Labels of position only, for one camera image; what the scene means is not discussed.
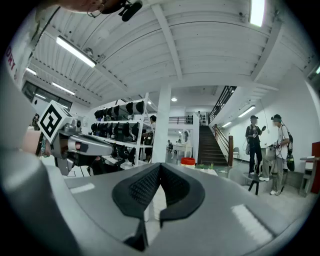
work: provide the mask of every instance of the trousers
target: trousers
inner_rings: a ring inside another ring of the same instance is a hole
[[[284,175],[284,166],[286,166],[286,160],[281,156],[276,156],[275,149],[271,149],[267,151],[267,154],[263,158],[262,165],[262,177],[269,178],[269,165],[271,161],[275,160],[275,164],[277,167],[276,178],[273,180],[273,191],[279,192],[281,189],[282,177]]]
[[[261,154],[261,147],[260,144],[255,143],[252,146],[250,146],[250,162],[249,162],[249,173],[254,172],[255,167],[255,154],[257,159],[257,167],[256,172],[259,173],[259,166],[262,160],[262,154]]]

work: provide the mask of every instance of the window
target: window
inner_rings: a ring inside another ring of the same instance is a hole
[[[30,102],[33,102],[34,98],[36,97],[48,103],[51,101],[58,102],[68,111],[70,111],[70,108],[72,106],[72,102],[60,98],[44,89],[41,89],[38,86],[30,83],[29,81],[25,82],[22,92]]]

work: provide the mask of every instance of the fluorescent light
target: fluorescent light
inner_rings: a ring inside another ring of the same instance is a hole
[[[71,45],[69,42],[67,42],[62,36],[58,36],[56,38],[56,43],[63,48],[65,48],[67,51],[72,53],[74,56],[78,57],[80,60],[82,60],[84,63],[88,64],[91,68],[94,68],[96,63],[93,62],[91,59],[89,59],[87,56],[85,56],[81,51],[76,49],[73,45]]]
[[[250,23],[261,27],[264,19],[265,0],[251,0]]]
[[[225,125],[223,125],[222,127],[226,127],[226,126],[228,126],[228,125],[230,125],[231,124],[231,122],[227,122]]]
[[[70,91],[70,90],[62,87],[62,86],[60,86],[59,84],[56,84],[55,82],[52,82],[52,85],[55,86],[55,87],[58,87],[59,89],[65,91],[65,92],[67,92],[67,93],[69,93],[69,94],[71,94],[71,95],[75,95],[75,94],[76,94],[75,92]]]
[[[245,114],[248,114],[251,110],[253,110],[256,106],[249,107],[245,112],[243,112],[241,115],[239,115],[239,118],[242,118]]]
[[[46,99],[46,97],[43,97],[42,95],[40,95],[40,94],[35,94],[36,96],[38,96],[39,98],[42,98],[42,99]]]
[[[26,71],[28,71],[28,72],[30,72],[31,74],[33,74],[33,75],[37,75],[37,73],[36,73],[36,71],[34,71],[34,70],[32,70],[32,69],[30,69],[30,68],[26,68]]]

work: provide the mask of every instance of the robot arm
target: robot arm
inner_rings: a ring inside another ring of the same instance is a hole
[[[74,118],[63,106],[52,100],[38,122],[41,132],[49,141],[55,165],[62,175],[68,175],[74,166],[89,166],[96,156],[112,153],[112,146],[104,141],[81,133],[81,121]],[[67,140],[68,150],[62,151],[61,141]]]

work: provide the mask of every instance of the railing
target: railing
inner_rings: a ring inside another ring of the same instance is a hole
[[[227,154],[228,154],[228,166],[233,165],[233,160],[234,160],[234,137],[229,136],[229,140],[226,138],[226,136],[220,131],[218,126],[215,124],[213,127],[214,130],[214,136],[215,140],[223,145],[225,148]]]
[[[144,122],[148,123],[148,118],[144,118]],[[172,116],[169,117],[169,125],[193,125],[193,116]]]
[[[228,102],[230,99],[231,95],[234,93],[236,90],[236,86],[225,86],[217,103],[215,104],[213,110],[209,114],[209,123],[215,119],[215,117],[219,114],[220,110],[225,106],[225,104]]]

